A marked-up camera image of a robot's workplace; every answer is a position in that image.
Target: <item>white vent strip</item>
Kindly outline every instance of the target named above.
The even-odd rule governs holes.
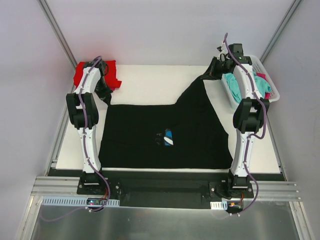
[[[227,210],[228,205],[226,201],[211,201],[210,202],[210,207],[212,210]]]
[[[87,197],[72,196],[45,196],[42,205],[45,206],[70,206],[70,207],[86,207]],[[101,205],[90,205],[90,207],[100,207]],[[119,207],[120,200],[110,199],[105,205],[106,207]]]

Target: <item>white table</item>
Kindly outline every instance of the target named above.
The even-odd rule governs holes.
[[[112,104],[166,105],[174,104],[181,93],[198,77],[207,66],[162,66],[162,65],[118,65],[117,78],[122,81],[119,89],[112,94]],[[234,110],[219,80],[205,80],[207,95],[225,131],[229,134],[228,147],[235,155],[237,134],[233,127]],[[99,111],[96,127],[98,151],[103,136],[107,105],[95,96]],[[56,169],[82,170],[83,156],[79,135],[69,122],[64,135]],[[227,172],[225,169],[136,169],[103,168],[103,170],[155,171],[155,172]],[[250,171],[252,173],[280,173],[269,130],[265,138],[256,139],[253,144]]]

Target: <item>plastic basket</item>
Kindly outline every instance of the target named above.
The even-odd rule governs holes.
[[[252,68],[256,73],[261,73],[261,74],[265,74],[266,76],[266,81],[270,84],[271,86],[271,92],[270,92],[270,98],[269,101],[270,103],[278,101],[280,98],[280,94],[275,86],[275,84],[273,83],[273,81],[271,80],[269,74],[267,73],[265,67],[262,65],[261,61],[259,60],[259,58],[257,58],[254,55],[249,55],[249,57],[252,60]],[[233,109],[237,109],[239,103],[237,103],[234,99],[234,97],[231,94],[231,91],[228,87],[227,81],[224,77],[222,77],[221,79],[222,85],[224,86],[224,89],[226,91],[226,94],[229,98],[230,101],[230,105]]]

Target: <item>white wall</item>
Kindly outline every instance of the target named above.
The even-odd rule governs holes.
[[[75,59],[207,66],[226,32],[261,56],[293,0],[47,0]]]
[[[36,0],[0,3],[0,238],[15,238],[74,70]]]
[[[320,239],[320,1],[305,0],[264,66],[280,93],[269,118],[288,179]]]

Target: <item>reflective floor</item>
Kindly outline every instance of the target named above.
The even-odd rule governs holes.
[[[76,207],[41,206],[39,216],[55,219]],[[296,240],[288,202],[256,202],[240,217],[223,210],[106,207],[43,221],[33,240]]]

